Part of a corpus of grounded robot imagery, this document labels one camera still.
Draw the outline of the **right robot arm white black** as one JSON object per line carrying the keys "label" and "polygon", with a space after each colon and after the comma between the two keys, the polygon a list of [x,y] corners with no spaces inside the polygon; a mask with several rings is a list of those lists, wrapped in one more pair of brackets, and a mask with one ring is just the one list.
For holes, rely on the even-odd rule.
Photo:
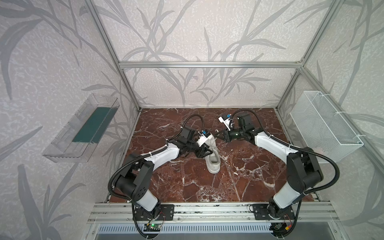
{"label": "right robot arm white black", "polygon": [[231,114],[220,116],[219,121],[226,128],[217,133],[217,138],[226,143],[245,140],[267,150],[286,164],[287,182],[270,200],[272,210],[284,210],[299,202],[305,196],[305,191],[324,179],[318,159],[311,153],[312,149],[294,150],[288,143],[273,137],[262,127],[255,127],[249,114],[237,116],[237,128]]}

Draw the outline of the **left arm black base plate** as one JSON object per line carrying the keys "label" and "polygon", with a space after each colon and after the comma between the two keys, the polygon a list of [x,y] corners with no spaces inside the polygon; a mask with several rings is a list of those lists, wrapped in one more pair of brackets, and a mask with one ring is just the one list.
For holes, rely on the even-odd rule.
{"label": "left arm black base plate", "polygon": [[135,207],[133,214],[137,221],[172,221],[175,213],[175,205],[160,204],[156,206],[152,211],[147,211],[144,208]]}

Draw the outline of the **white sneaker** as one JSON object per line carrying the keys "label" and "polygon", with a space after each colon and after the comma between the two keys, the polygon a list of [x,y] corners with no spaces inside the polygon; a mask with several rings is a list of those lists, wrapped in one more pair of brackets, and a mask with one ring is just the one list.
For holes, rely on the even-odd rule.
{"label": "white sneaker", "polygon": [[221,159],[215,137],[210,135],[205,144],[207,144],[209,150],[213,152],[205,157],[207,169],[211,174],[217,174],[220,171]]}

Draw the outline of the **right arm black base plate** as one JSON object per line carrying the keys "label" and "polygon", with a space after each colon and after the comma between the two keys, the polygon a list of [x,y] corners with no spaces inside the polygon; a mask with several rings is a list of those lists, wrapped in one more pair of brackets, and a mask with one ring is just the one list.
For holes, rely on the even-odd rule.
{"label": "right arm black base plate", "polygon": [[255,220],[293,220],[295,218],[292,207],[280,209],[271,204],[252,204],[249,210],[254,214]]}

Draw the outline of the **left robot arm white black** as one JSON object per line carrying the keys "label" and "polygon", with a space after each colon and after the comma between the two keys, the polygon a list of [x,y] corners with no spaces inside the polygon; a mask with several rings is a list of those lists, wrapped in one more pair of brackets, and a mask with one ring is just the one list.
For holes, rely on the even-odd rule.
{"label": "left robot arm white black", "polygon": [[132,155],[130,160],[111,176],[108,182],[109,193],[130,201],[135,207],[141,207],[152,217],[158,216],[161,212],[161,201],[149,190],[153,172],[186,153],[193,153],[200,159],[214,153],[214,136],[203,130],[195,140],[195,134],[195,130],[184,127],[178,136],[166,140],[163,147],[146,154]]}

